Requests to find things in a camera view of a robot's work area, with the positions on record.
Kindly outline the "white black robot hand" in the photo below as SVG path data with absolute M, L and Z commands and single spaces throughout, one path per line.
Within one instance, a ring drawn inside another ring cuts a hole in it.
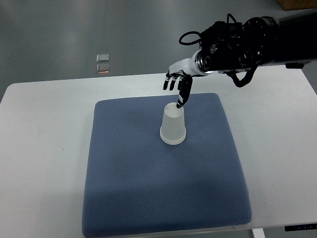
M 178 77 L 177 90 L 179 90 L 179 95 L 176 103 L 178 109 L 183 107 L 189 99 L 193 83 L 192 77 L 207 76 L 213 73 L 213 71 L 202 69 L 198 62 L 198 55 L 193 55 L 191 58 L 183 59 L 172 64 L 168 69 L 167 76 L 163 83 L 163 90 L 169 89 L 172 91 Z

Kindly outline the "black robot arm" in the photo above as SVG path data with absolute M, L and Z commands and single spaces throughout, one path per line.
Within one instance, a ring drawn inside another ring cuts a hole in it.
M 193 77 L 217 71 L 229 76 L 236 87 L 249 84 L 260 66 L 284 65 L 302 69 L 317 59 L 317 11 L 275 19 L 254 17 L 241 23 L 231 15 L 203 32 L 189 31 L 179 44 L 199 44 L 191 58 L 172 64 L 165 75 L 163 89 L 179 91 L 177 108 L 190 96 Z

